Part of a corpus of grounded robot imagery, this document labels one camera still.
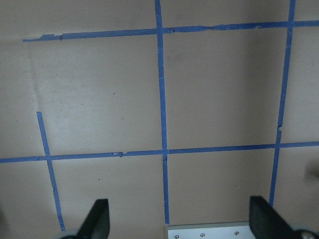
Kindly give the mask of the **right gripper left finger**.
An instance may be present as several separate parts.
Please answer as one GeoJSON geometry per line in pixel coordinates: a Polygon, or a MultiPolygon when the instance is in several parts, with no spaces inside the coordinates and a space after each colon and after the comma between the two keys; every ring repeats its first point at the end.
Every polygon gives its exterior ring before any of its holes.
{"type": "Polygon", "coordinates": [[[76,239],[107,239],[110,233],[108,199],[95,201],[76,234],[76,239]]]}

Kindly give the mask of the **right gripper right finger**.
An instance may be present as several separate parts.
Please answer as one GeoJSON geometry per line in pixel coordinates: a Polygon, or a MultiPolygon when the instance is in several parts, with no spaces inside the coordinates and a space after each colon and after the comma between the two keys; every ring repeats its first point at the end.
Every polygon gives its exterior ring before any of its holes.
{"type": "Polygon", "coordinates": [[[251,196],[249,227],[256,239],[308,239],[308,230],[294,230],[261,196],[251,196]]]}

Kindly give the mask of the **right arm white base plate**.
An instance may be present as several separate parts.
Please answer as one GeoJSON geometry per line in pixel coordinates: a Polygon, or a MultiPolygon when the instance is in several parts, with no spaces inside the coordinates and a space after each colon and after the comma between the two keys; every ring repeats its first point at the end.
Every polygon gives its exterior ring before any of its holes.
{"type": "Polygon", "coordinates": [[[194,224],[167,227],[168,239],[254,239],[249,222],[194,224]]]}

